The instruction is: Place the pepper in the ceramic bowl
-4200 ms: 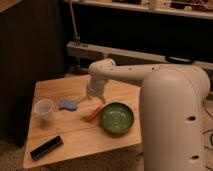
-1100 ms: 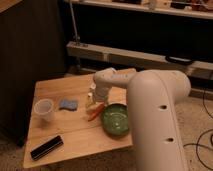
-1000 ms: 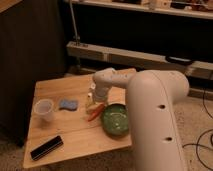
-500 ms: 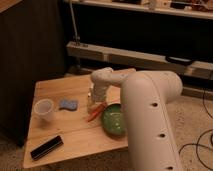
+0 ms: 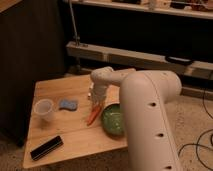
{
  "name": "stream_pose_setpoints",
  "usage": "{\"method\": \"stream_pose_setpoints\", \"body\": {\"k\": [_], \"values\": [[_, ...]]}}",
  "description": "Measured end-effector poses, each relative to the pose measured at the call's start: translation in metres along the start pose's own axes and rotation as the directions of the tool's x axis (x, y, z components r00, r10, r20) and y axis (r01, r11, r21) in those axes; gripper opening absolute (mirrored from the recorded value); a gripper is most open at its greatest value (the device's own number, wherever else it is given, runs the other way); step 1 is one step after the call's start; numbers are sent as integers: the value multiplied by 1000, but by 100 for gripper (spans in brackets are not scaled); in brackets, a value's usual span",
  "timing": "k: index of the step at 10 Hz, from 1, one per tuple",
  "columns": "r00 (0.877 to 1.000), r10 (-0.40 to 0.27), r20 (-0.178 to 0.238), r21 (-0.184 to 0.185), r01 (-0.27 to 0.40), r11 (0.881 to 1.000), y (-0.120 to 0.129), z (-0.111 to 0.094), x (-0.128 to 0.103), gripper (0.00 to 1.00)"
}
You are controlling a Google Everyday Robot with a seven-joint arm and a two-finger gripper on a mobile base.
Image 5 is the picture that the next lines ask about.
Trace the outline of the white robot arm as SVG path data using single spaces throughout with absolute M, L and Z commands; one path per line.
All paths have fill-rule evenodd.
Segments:
M 93 104 L 105 101 L 109 86 L 119 88 L 132 170 L 183 171 L 165 110 L 165 104 L 181 93 L 177 74 L 104 67 L 92 71 L 90 78 Z

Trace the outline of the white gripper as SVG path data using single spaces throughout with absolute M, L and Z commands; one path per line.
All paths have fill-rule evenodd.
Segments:
M 108 87 L 106 85 L 92 83 L 89 87 L 90 99 L 92 102 L 92 108 L 100 105 L 106 99 Z

